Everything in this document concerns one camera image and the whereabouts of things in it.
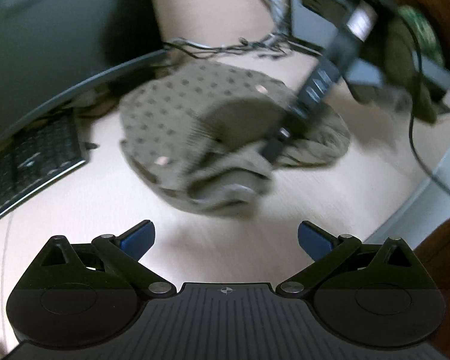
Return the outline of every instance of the perforated fabric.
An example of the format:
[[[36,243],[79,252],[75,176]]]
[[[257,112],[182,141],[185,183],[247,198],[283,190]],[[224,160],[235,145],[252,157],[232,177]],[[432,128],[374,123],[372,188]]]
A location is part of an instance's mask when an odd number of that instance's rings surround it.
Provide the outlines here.
[[[192,190],[207,190],[209,180],[231,170],[255,175],[260,186],[253,182],[251,189],[266,192],[273,169],[259,150],[292,99],[293,91],[263,73],[193,62],[121,100],[122,148],[134,170],[169,203],[187,211],[210,210],[213,197],[197,199]],[[329,107],[324,112],[320,125],[287,148],[278,167],[330,164],[347,152],[346,125]],[[213,188],[207,191],[213,194]],[[224,200],[236,200],[233,193],[226,195]],[[227,204],[215,198],[218,203]]]

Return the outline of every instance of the crosshair logo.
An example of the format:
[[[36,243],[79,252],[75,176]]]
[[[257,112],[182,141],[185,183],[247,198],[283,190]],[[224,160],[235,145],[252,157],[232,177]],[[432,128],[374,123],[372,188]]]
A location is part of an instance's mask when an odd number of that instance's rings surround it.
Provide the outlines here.
[[[223,287],[219,291],[225,295],[231,294],[233,292],[233,290],[230,287]]]

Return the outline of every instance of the keyboard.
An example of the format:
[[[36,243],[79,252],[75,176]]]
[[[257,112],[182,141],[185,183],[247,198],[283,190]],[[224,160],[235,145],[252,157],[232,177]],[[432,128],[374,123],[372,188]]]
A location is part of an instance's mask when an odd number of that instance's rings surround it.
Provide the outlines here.
[[[73,110],[19,132],[0,151],[0,218],[87,160]]]

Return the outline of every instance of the desk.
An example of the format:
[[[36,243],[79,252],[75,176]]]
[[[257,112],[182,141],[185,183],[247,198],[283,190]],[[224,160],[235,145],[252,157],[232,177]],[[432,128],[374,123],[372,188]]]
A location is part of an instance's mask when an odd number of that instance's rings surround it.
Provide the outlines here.
[[[255,40],[272,28],[260,0],[155,0],[163,38],[183,36],[210,45]],[[262,71],[297,89],[315,59],[300,54],[278,61],[254,54],[222,62]],[[328,102],[352,132],[347,155],[336,165],[280,170],[272,193],[252,219],[210,218],[177,211],[161,201],[127,166],[119,149],[117,113],[91,125],[100,145],[91,162],[46,188],[0,220],[0,343],[16,345],[4,306],[16,282],[49,237],[90,242],[120,234],[143,219],[154,221],[156,243],[140,260],[177,288],[186,281],[271,282],[311,263],[296,231],[310,220],[335,235],[364,240],[415,191],[425,175],[408,146],[408,120],[357,104],[345,85]],[[434,167],[450,145],[450,117],[435,128],[418,124],[416,146]]]

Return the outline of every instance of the monitor screen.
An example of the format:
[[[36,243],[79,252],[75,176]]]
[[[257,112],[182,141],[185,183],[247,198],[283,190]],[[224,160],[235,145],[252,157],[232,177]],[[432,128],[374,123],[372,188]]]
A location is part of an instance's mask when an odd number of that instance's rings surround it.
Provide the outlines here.
[[[0,142],[162,53],[152,0],[0,0]]]

